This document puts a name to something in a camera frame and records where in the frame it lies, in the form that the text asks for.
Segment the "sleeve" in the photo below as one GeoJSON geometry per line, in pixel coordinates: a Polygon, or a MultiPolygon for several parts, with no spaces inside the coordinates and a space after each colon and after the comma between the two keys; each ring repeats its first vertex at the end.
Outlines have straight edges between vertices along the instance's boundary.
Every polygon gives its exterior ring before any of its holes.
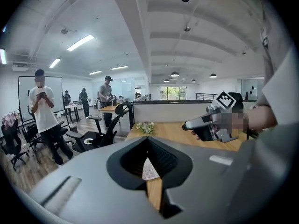
{"type": "Polygon", "coordinates": [[[54,94],[53,94],[53,90],[51,88],[49,88],[49,90],[47,92],[47,97],[55,105],[54,94]]]}
{"type": "MultiPolygon", "coordinates": [[[[274,74],[273,66],[272,66],[272,61],[270,58],[264,57],[264,86],[268,83],[268,81],[271,79],[271,77],[274,74]]],[[[264,93],[261,92],[261,95],[258,97],[256,101],[257,106],[261,105],[267,105],[270,106],[264,93]]]]}
{"type": "Polygon", "coordinates": [[[32,109],[35,103],[34,94],[32,90],[29,92],[28,100],[29,100],[29,108],[32,109]]]}
{"type": "Polygon", "coordinates": [[[103,94],[104,87],[103,87],[103,86],[100,86],[100,90],[99,90],[99,91],[100,91],[101,94],[103,94]]]}
{"type": "Polygon", "coordinates": [[[279,69],[263,88],[279,125],[299,122],[298,60],[296,45],[293,44],[279,69]]]}

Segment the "air conditioner unit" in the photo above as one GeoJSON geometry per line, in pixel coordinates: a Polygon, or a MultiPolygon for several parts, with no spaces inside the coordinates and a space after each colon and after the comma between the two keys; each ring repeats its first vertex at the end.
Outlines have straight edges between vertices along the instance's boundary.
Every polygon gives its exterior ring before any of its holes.
{"type": "Polygon", "coordinates": [[[28,71],[28,69],[27,63],[13,62],[13,71],[28,71]]]}

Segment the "wooden desk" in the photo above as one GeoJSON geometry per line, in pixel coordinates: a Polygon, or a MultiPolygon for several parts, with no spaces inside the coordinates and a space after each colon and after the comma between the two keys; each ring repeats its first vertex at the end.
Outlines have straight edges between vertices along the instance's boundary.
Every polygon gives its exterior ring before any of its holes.
{"type": "Polygon", "coordinates": [[[103,133],[107,133],[107,128],[106,128],[106,123],[105,123],[105,119],[104,119],[104,113],[114,113],[115,112],[115,109],[116,109],[117,105],[110,105],[110,106],[106,106],[104,108],[101,108],[99,111],[101,113],[103,113],[102,115],[102,122],[103,122],[103,133]]]}
{"type": "MultiPolygon", "coordinates": [[[[247,140],[246,134],[242,131],[234,130],[233,136],[239,135],[239,138],[227,143],[222,143],[220,141],[207,141],[203,142],[201,140],[196,140],[196,136],[191,134],[191,131],[184,131],[182,125],[184,123],[155,123],[154,132],[152,136],[171,140],[174,142],[195,145],[200,147],[218,148],[230,151],[238,151],[241,143],[247,140]]],[[[141,133],[140,130],[136,129],[136,124],[134,124],[126,140],[133,138],[149,136],[141,133]]],[[[147,189],[149,195],[149,201],[153,206],[159,210],[161,202],[162,193],[162,179],[157,178],[154,180],[147,181],[147,189]]]]}

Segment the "hand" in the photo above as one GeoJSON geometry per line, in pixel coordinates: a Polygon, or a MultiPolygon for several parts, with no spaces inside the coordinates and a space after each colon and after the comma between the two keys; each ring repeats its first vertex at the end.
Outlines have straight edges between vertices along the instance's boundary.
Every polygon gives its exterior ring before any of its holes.
{"type": "Polygon", "coordinates": [[[45,99],[45,100],[49,99],[48,96],[47,96],[46,94],[41,95],[41,98],[42,98],[42,99],[45,99]]]}
{"type": "Polygon", "coordinates": [[[217,113],[210,115],[210,120],[214,122],[213,130],[215,132],[220,129],[226,129],[228,133],[232,133],[233,129],[245,130],[247,129],[247,116],[244,113],[217,113]]]}
{"type": "Polygon", "coordinates": [[[36,95],[36,102],[40,101],[42,99],[42,96],[40,96],[39,94],[36,95]]]}

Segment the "small plant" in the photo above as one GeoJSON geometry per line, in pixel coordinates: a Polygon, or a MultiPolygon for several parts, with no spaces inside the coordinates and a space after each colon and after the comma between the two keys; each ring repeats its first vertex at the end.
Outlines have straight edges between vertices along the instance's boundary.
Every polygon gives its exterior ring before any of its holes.
{"type": "Polygon", "coordinates": [[[136,128],[137,129],[140,129],[142,133],[145,133],[145,134],[153,134],[153,131],[154,131],[154,123],[151,122],[141,122],[141,123],[138,123],[136,128]]]}

